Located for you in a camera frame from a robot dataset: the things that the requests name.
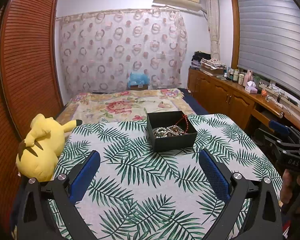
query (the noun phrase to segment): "open black box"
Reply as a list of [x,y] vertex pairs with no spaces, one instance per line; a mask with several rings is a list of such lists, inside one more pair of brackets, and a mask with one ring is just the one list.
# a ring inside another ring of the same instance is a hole
[[[159,112],[147,114],[147,129],[154,152],[166,152],[186,147],[192,147],[197,137],[197,131],[188,121],[188,133],[179,136],[155,138],[153,129],[175,125],[183,116],[182,111]],[[186,121],[183,119],[178,126],[186,130]]]

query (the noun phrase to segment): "yellow stuffed animal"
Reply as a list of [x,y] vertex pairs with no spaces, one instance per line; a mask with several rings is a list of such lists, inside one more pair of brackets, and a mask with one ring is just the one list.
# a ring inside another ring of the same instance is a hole
[[72,131],[81,120],[64,125],[38,114],[31,122],[31,130],[19,144],[16,165],[21,174],[35,177],[39,182],[51,180],[54,169],[65,146],[64,133]]

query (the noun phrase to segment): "floral bedspread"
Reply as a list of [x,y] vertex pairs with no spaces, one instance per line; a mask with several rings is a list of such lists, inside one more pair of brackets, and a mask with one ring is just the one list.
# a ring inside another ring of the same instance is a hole
[[146,113],[178,111],[194,114],[179,89],[125,91],[113,94],[82,93],[72,98],[57,121],[65,124],[81,119],[84,124],[139,121]]
[[[202,239],[224,206],[198,163],[204,148],[247,179],[269,177],[279,195],[281,177],[231,119],[191,114],[189,120],[198,132],[193,148],[164,153],[153,152],[145,120],[86,124],[72,131],[55,176],[69,173],[91,150],[100,153],[100,168],[76,204],[98,239]],[[70,239],[53,200],[50,206],[62,235]],[[230,236],[237,234],[248,207],[249,200]]]

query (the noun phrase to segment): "gray roller blind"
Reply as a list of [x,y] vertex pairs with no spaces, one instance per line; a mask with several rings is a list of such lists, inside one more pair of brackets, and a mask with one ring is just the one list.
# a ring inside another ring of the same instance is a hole
[[300,95],[300,10],[293,0],[238,0],[238,67]]

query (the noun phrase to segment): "stacked clothes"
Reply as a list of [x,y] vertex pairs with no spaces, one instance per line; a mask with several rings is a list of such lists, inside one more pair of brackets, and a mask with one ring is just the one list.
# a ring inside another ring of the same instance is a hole
[[226,64],[216,58],[212,58],[210,60],[203,58],[201,59],[201,65],[205,68],[210,68],[211,70],[227,68]]
[[194,68],[194,69],[200,69],[201,67],[201,60],[202,59],[211,59],[211,55],[201,52],[201,51],[196,51],[194,53],[194,55],[192,56],[192,61],[191,61],[191,65],[190,68]]

